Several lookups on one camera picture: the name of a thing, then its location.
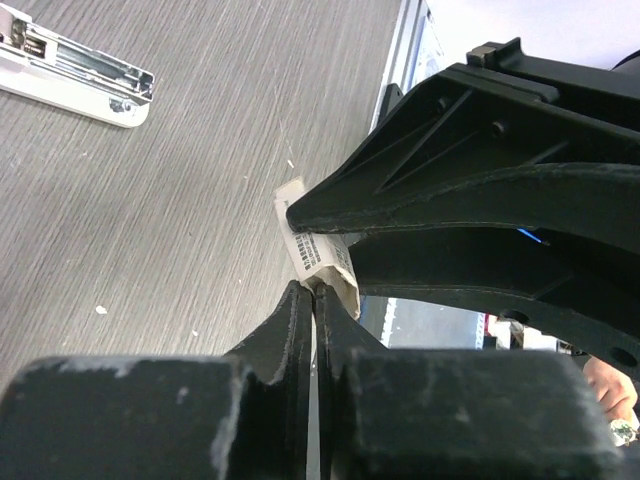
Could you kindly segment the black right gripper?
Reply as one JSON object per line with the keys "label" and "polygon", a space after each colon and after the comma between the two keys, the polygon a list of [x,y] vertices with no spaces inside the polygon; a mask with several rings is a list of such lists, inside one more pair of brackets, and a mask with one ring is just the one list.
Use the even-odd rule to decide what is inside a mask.
{"label": "black right gripper", "polygon": [[540,149],[568,142],[558,126],[596,122],[639,133],[639,56],[611,70],[525,54],[520,38],[487,42],[413,87],[330,177],[287,212],[295,231],[348,233],[443,227],[543,228],[639,251],[639,169],[547,164],[503,169],[430,188],[418,181],[380,196],[339,184],[382,168],[385,191],[468,142]]}

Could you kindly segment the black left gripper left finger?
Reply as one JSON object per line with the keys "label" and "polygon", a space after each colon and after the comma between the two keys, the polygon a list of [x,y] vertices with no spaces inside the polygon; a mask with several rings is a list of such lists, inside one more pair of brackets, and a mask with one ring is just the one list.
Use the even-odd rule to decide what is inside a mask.
{"label": "black left gripper left finger", "polygon": [[302,479],[312,301],[211,356],[67,356],[23,367],[1,399],[5,479]]}

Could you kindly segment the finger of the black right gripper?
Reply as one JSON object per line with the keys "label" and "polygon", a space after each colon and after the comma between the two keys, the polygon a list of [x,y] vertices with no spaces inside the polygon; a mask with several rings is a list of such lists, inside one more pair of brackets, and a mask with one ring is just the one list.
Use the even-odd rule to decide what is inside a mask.
{"label": "finger of the black right gripper", "polygon": [[349,251],[367,295],[515,319],[638,372],[638,255],[549,230],[542,236],[480,227],[396,231]]}

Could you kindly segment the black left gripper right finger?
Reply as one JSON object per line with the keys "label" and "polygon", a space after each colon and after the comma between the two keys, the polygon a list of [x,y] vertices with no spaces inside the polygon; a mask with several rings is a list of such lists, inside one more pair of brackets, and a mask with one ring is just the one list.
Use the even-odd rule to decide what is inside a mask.
{"label": "black left gripper right finger", "polygon": [[551,352],[390,350],[314,290],[325,479],[619,479],[584,377]]}

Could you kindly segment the staples box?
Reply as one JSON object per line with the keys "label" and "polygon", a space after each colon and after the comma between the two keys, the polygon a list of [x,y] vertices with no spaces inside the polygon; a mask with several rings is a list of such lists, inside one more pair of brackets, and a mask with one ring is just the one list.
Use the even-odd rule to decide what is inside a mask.
{"label": "staples box", "polygon": [[312,290],[322,282],[331,286],[347,313],[358,320],[361,314],[360,294],[349,250],[339,235],[296,233],[286,214],[306,194],[301,177],[283,184],[274,192],[274,207],[284,243],[299,282]]}

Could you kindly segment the white stapler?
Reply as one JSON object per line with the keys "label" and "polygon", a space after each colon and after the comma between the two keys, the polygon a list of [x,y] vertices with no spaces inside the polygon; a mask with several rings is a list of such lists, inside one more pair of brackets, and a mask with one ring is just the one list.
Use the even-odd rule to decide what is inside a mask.
{"label": "white stapler", "polygon": [[121,128],[142,125],[154,75],[1,6],[1,89]]}

